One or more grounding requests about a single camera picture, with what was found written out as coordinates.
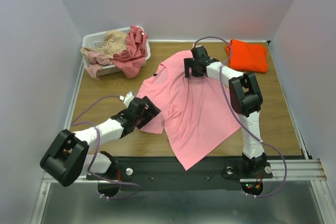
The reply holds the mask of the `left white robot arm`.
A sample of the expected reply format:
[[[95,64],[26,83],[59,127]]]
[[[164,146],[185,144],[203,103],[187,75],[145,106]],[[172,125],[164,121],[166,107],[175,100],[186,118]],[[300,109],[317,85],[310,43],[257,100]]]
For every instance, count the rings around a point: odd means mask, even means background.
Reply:
[[[92,167],[104,178],[113,178],[117,166],[98,153],[99,146],[143,128],[161,112],[147,96],[137,98],[130,92],[118,98],[125,109],[97,126],[77,132],[60,131],[42,157],[40,167],[62,186],[67,187],[79,176],[91,173]]]

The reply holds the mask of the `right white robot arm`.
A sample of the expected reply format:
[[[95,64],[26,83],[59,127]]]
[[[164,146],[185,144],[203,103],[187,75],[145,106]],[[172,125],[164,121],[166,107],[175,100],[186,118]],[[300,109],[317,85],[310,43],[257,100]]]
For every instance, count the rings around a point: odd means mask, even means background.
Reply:
[[[262,146],[259,114],[263,96],[254,73],[243,73],[212,59],[204,46],[193,47],[192,57],[184,59],[185,77],[208,77],[216,79],[221,87],[227,87],[229,109],[241,125],[243,136],[242,173],[248,177],[259,175],[267,166],[267,157]]]

